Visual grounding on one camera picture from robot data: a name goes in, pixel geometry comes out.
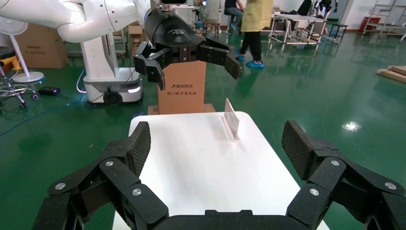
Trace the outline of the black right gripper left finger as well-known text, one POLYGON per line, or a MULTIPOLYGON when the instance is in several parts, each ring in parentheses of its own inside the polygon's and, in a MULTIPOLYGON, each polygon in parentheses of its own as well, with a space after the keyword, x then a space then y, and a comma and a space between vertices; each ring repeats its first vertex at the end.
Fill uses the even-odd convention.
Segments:
POLYGON ((95 161, 49 186, 33 229, 82 230, 106 204, 130 229, 153 229, 169 209, 140 179, 150 148, 149 124, 139 122, 130 136, 108 143, 95 161))

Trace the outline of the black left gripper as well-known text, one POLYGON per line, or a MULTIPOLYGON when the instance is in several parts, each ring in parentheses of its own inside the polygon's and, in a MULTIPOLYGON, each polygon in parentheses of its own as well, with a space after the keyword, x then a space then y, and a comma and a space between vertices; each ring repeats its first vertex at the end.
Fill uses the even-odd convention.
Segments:
POLYGON ((146 14, 144 29, 150 42, 142 42, 135 51, 135 71, 160 90, 165 90, 163 69, 170 63, 200 60, 223 66, 235 80, 241 78, 242 66, 234 46, 218 39, 203 40, 173 11, 151 10, 146 14))

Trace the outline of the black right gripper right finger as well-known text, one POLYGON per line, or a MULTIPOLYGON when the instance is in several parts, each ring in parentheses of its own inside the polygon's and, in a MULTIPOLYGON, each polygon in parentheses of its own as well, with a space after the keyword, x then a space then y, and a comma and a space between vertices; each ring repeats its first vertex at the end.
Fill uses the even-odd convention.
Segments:
POLYGON ((334 144, 314 138, 293 120, 284 124, 282 147, 304 186, 286 215, 316 229, 332 203, 342 205, 366 230, 406 227, 406 190, 351 161, 334 144))

